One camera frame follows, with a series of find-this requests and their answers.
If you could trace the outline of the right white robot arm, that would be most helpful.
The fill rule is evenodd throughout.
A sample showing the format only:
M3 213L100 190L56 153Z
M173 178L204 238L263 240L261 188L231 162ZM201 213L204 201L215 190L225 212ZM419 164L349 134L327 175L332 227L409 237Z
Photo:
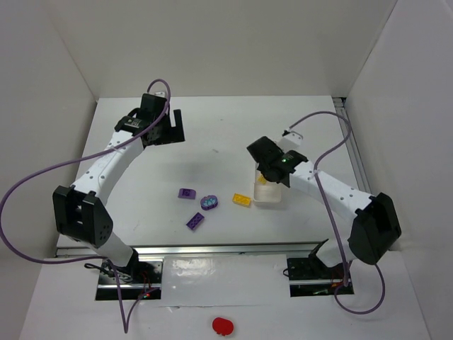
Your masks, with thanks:
M316 169L297 151L283 151L268 137L259 138L247 150L267 181L307 194L351 226L348 238L318 246L314 256L324 266L354 260L375 265L401 236L394 202L387 194L359 191Z

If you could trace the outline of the dark yellow lego brick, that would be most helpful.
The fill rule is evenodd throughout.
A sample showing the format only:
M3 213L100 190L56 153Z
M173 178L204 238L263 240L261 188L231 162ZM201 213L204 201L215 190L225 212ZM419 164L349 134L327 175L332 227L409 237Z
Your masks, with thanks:
M232 202L243 207L249 207L251 205L251 198L239 193L235 193L232 197Z

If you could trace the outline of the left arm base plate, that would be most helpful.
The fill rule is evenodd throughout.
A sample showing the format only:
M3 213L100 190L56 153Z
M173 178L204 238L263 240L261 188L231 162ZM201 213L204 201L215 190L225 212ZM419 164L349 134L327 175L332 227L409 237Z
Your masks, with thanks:
M117 284L120 284L123 300L136 300L144 294L143 300L161 299L161 279L164 269L162 259L147 261L148 269L141 272L137 277L131 278L124 273L118 272L118 280L114 276L113 270L107 261L102 261L101 265L86 263L87 269L98 272L98 283L96 288L96 301L117 301Z

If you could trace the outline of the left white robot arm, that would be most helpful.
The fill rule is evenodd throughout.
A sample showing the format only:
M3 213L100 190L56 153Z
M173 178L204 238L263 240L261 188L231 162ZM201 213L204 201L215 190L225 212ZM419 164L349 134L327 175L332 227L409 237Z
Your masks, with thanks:
M117 270L133 276L143 270L138 253L113 231L106 205L129 165L149 146L184 141L180 110L168 98L143 94L139 107L122 117L102 156L69 187L52 194L57 231L110 260Z

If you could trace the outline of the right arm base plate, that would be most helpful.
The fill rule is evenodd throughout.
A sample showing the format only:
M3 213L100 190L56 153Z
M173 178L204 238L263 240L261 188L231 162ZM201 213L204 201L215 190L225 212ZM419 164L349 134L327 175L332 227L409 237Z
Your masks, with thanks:
M344 268L341 263L329 268L309 257L287 258L287 267L282 274L289 279L292 298L334 295L336 288L339 288L339 295L354 293L351 281L343 287Z

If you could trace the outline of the round purple flower lego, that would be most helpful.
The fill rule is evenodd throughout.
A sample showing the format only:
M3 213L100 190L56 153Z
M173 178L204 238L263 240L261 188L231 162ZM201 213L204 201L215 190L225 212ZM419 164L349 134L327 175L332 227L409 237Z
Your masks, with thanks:
M216 208L218 204L219 201L215 195L206 195L200 200L200 207L205 211Z

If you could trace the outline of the light yellow lego brick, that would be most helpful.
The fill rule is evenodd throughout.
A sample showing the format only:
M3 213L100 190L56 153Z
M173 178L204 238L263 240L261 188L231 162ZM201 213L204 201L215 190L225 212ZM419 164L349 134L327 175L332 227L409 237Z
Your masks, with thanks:
M265 185L267 183L267 180L265 179L265 177L261 174L258 178L257 178L258 182Z

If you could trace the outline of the white divided plastic container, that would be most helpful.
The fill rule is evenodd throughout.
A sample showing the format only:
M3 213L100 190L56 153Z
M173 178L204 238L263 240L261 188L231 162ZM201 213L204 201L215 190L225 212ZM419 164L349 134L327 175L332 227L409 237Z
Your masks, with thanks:
M269 182L265 185L258 182L257 178L262 173L255 169L253 182L253 201L259 205L276 205L282 200L282 192L277 183Z

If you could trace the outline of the purple curved lego brick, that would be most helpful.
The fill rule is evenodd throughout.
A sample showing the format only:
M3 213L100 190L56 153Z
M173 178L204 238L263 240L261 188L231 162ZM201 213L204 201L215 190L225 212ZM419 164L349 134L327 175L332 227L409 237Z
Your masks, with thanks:
M196 199L196 190L191 189L191 188L180 188L179 192L178 192L178 198L195 200Z

